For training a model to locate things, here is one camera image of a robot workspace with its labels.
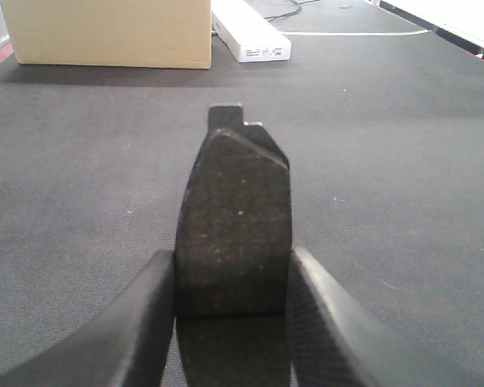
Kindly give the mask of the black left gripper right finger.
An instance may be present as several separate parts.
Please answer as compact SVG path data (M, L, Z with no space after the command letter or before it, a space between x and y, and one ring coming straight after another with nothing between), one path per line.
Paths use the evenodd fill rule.
M431 358L360 306L305 249L290 256L287 343L301 386L433 386Z

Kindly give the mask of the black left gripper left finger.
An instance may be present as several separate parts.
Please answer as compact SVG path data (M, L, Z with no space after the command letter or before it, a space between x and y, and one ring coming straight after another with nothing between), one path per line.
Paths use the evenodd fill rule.
M158 386L173 334L173 253L156 252L100 314L0 386Z

